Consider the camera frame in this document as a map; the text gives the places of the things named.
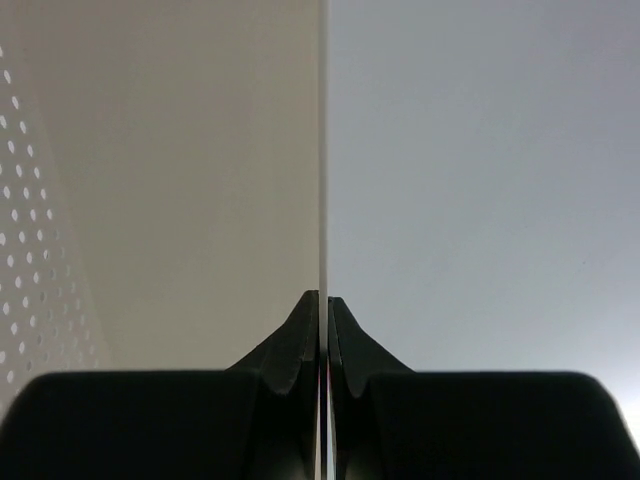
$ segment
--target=perforated surface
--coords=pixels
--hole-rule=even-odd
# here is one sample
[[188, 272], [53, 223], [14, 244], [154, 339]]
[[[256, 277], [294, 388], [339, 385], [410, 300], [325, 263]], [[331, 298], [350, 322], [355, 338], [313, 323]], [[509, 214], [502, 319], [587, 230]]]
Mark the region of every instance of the perforated surface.
[[34, 376], [107, 366], [108, 355], [20, 50], [0, 27], [2, 415]]

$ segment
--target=beige panel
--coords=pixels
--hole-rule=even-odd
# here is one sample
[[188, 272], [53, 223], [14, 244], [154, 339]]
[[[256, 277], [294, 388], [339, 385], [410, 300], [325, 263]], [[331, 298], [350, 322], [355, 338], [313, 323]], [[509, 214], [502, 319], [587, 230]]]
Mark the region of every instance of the beige panel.
[[224, 367], [318, 287], [316, 0], [15, 2], [122, 367]]

